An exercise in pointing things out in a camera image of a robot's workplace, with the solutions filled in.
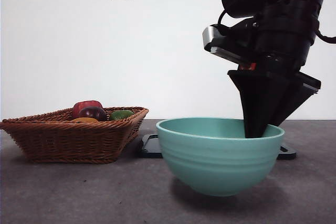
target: brown wicker basket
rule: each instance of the brown wicker basket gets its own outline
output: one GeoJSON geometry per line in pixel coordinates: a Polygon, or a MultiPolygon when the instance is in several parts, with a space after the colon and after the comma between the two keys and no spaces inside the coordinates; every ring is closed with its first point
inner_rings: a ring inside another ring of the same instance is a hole
{"type": "Polygon", "coordinates": [[[134,114],[117,121],[70,122],[72,108],[69,108],[5,119],[0,123],[0,129],[13,138],[32,162],[106,164],[114,162],[123,148],[137,136],[148,109],[104,109],[107,115],[115,110],[131,110],[134,114]]]}

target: red apple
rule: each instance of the red apple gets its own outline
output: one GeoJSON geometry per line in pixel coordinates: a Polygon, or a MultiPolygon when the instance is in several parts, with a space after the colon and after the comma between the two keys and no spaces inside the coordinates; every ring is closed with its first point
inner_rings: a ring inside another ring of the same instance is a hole
{"type": "Polygon", "coordinates": [[[86,107],[90,107],[90,106],[103,108],[100,102],[94,101],[94,100],[77,102],[72,108],[72,114],[71,114],[72,119],[78,118],[79,111],[81,111],[82,109],[86,107]]]}
{"type": "Polygon", "coordinates": [[[80,118],[95,118],[98,121],[106,121],[107,115],[104,109],[101,107],[90,106],[79,111],[78,116],[80,118]]]}

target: bowl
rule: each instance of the bowl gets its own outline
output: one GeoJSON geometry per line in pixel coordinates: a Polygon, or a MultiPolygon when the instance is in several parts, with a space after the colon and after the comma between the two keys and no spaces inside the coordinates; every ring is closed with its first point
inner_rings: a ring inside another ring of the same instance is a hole
{"type": "Polygon", "coordinates": [[[268,125],[260,138],[245,138],[244,120],[179,118],[156,124],[171,172],[195,191],[231,196],[261,182],[272,170],[284,130],[268,125]]]}

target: red component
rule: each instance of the red component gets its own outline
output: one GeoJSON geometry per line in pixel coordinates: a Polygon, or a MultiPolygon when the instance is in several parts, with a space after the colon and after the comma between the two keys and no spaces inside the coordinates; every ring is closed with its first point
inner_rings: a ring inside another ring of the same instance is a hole
{"type": "Polygon", "coordinates": [[[250,65],[239,65],[239,70],[255,70],[256,66],[256,63],[251,63],[250,65]]]}

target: gray table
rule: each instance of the gray table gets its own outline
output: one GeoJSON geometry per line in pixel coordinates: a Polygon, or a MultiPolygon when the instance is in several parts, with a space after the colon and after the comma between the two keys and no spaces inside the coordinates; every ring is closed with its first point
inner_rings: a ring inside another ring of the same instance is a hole
{"type": "Polygon", "coordinates": [[[286,121],[298,151],[260,184],[210,197],[182,184],[162,159],[138,158],[139,136],[111,164],[31,164],[2,132],[1,223],[336,223],[336,121],[286,121]]]}

